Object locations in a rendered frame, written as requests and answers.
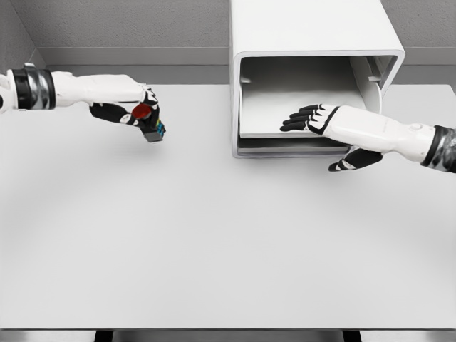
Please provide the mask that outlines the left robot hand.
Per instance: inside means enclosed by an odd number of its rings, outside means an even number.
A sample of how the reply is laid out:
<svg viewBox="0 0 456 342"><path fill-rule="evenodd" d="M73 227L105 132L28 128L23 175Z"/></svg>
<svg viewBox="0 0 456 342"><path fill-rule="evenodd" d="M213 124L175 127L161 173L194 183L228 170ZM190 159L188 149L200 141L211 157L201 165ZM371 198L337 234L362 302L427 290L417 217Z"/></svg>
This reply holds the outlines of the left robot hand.
<svg viewBox="0 0 456 342"><path fill-rule="evenodd" d="M94 100L89 109L95 118L134 126L135 119L131 115L134 107L141 103L160 107L151 87L127 75L101 75L94 79L95 84L90 91Z"/></svg>

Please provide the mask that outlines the white cabinet drawer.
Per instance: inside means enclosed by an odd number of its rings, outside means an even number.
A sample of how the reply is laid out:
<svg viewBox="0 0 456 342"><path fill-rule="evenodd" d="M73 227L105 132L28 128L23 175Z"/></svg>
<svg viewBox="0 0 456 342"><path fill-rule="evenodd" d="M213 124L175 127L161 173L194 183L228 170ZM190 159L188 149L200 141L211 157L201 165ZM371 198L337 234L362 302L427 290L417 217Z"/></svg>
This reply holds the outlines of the white cabinet drawer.
<svg viewBox="0 0 456 342"><path fill-rule="evenodd" d="M350 105L382 110L379 76L371 57L247 57L240 63L236 115L237 153L245 157L339 156L351 148L309 130L282 132L300 108Z"/></svg>

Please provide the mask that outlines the black load switch red knob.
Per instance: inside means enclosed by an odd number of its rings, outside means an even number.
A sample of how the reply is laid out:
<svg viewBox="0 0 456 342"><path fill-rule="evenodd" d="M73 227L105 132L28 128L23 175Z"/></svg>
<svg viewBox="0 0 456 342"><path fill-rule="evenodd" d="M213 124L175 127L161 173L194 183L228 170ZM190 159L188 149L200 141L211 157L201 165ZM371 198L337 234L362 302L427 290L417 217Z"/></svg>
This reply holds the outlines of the black load switch red knob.
<svg viewBox="0 0 456 342"><path fill-rule="evenodd" d="M134 126L138 127L149 143L160 142L166 132L165 125L160 119L160 108L158 105L147 105L141 103L134 107L131 115L134 117Z"/></svg>

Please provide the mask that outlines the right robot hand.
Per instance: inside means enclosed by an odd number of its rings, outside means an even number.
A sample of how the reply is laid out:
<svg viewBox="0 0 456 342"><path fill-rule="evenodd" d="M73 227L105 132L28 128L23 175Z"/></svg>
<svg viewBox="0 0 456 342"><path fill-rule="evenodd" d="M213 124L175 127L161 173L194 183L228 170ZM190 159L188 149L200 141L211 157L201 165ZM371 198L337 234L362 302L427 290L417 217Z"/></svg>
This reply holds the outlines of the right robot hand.
<svg viewBox="0 0 456 342"><path fill-rule="evenodd" d="M347 105L308 105L291 114L280 131L305 131L315 133L357 149L329 166L330 172L358 170L383 159L385 142L380 136L380 115Z"/></svg>

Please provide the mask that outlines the white tabletop storage cabinet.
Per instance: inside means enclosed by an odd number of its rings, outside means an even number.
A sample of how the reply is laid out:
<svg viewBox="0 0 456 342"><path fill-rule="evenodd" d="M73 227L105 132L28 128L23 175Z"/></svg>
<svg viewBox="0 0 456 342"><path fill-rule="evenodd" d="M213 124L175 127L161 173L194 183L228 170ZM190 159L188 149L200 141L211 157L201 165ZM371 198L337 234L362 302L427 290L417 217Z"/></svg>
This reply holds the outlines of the white tabletop storage cabinet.
<svg viewBox="0 0 456 342"><path fill-rule="evenodd" d="M229 0L232 151L240 63L247 57L365 56L382 95L405 60L405 49L381 0Z"/></svg>

